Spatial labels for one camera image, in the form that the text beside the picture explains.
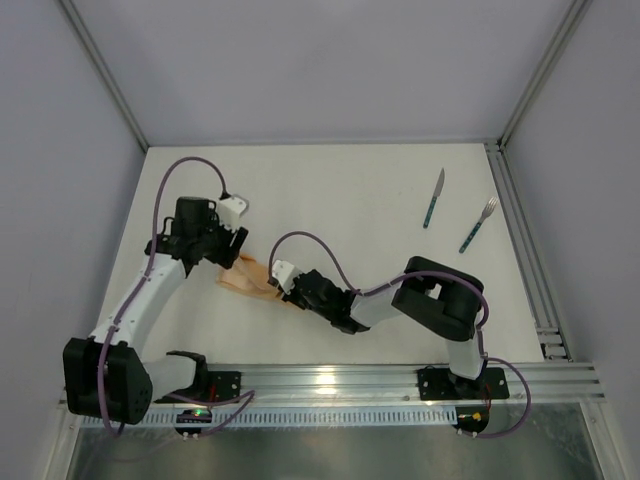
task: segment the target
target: light gray wall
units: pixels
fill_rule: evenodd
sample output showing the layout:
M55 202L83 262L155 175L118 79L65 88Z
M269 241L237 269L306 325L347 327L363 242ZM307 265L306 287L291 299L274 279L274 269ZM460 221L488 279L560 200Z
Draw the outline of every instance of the light gray wall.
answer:
M96 316L143 156L55 2L0 2L0 478L51 440L62 349Z
M75 0L152 145L496 138L569 0Z
M640 3L596 1L508 146L561 295L640 457Z

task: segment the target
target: teal handle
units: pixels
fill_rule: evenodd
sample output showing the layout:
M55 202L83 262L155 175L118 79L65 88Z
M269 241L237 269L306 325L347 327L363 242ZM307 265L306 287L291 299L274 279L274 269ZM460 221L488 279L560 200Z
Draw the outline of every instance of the teal handle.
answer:
M427 212L427 216L424 218L424 223L422 224L422 228L427 228L429 226L429 222L431 221L431 215L433 215L433 209L436 208L436 200L438 200L438 197L433 197L431 199L431 204L429 205L429 211Z
M478 233L478 230L480 230L481 226L482 226L482 222L476 223L476 226L473 227L473 230L471 230L471 233L469 234L467 239L464 241L464 243L460 247L460 250L458 250L458 253L464 253L464 251L467 249L467 247L471 243L471 240L473 240L473 237L475 237L476 233Z

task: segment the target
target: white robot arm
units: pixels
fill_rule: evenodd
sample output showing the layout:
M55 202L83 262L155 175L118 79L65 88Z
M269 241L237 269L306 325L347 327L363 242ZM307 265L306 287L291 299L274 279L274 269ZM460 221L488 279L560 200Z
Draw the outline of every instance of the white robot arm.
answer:
M240 223L247 209L246 200L238 196L216 202L191 197L178 199L171 232L163 231L157 236L157 252L149 275L145 275L145 262L113 312L87 339L73 338L65 347L63 362L71 412L100 416L96 391L99 351L108 338L116 312L142 279L144 285L126 308L110 341L105 368L109 417L135 424L152 401L171 392L193 394L206 387L203 379L207 367L202 355L168 352L166 357L144 364L140 356L167 301L200 260L207 259L223 268L233 265L248 233Z
M470 275L413 257L405 272L418 271L454 275L483 290L482 283ZM476 334L480 301L464 286L437 278L412 278L373 296L356 295L339 289L316 270L304 273L283 260L274 262L271 277L283 292L283 300L315 311L345 333L367 331L383 320L405 314L444 338L449 371L456 379L474 382L483 372L486 361ZM433 295L436 285L441 287L437 297Z

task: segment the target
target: white tabletop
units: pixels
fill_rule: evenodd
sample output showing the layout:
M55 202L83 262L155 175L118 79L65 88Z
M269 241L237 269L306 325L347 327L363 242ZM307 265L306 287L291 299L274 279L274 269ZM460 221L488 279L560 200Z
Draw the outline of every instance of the white tabletop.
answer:
M197 155L217 164L228 189L248 199L249 236L242 249L266 263L274 242L308 230L334 250L359 288L383 283L420 255L476 276L491 315L485 328L492 356L542 361L534 320L501 209L460 255L458 249L489 197L496 195L483 145L334 145L152 148L138 189L101 319L133 281L151 238L158 184L177 159ZM440 169L446 182L428 230L422 228ZM178 167L169 180L161 217L179 196L217 199L220 183L201 164ZM324 251L291 238L277 258L318 269L342 286ZM143 352L153 360L169 350L205 354L210 363L446 363L444 341L399 315L372 330L346 335L323 318L217 287L217 266L195 267L158 319Z

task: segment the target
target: knife blade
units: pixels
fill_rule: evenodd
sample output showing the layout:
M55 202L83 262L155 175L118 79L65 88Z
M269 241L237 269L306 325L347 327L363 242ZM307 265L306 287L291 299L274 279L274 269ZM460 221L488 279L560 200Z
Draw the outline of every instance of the knife blade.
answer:
M433 209L436 207L436 201L438 200L438 197L442 193L442 187L444 187L444 168L440 170L440 176L438 177L436 188L433 191L433 196L431 197L431 203L429 204L429 210L427 211L427 216L424 219L422 228L427 228L429 226L429 222L431 221L431 215L433 215Z

